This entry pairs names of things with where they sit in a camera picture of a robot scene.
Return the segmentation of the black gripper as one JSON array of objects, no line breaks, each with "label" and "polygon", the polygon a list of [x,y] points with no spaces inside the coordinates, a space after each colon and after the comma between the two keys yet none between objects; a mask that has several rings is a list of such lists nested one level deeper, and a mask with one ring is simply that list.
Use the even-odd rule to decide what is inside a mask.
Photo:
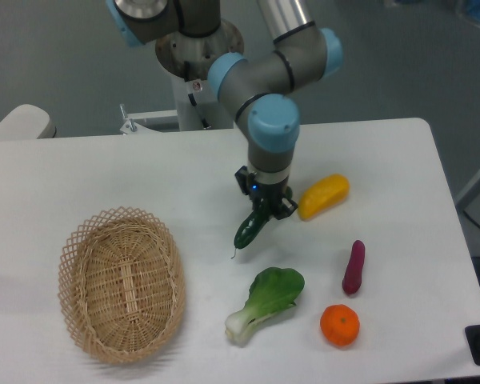
[{"label": "black gripper", "polygon": [[263,172],[253,166],[242,166],[235,178],[244,195],[252,201],[254,220],[266,224],[271,218],[283,220],[296,211],[293,191],[288,186],[290,168],[275,172]]}]

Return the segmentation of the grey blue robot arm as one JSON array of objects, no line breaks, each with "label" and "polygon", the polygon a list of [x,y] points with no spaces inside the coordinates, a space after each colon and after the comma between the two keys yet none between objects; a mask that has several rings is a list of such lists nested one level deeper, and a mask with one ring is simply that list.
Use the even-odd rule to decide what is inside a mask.
[{"label": "grey blue robot arm", "polygon": [[288,178],[300,115],[290,95],[335,72],[342,44],[318,28],[304,1],[261,1],[274,48],[249,61],[236,28],[217,1],[109,1],[126,42],[154,42],[159,62],[188,82],[205,81],[248,141],[248,163],[236,173],[254,210],[284,219],[296,210]]}]

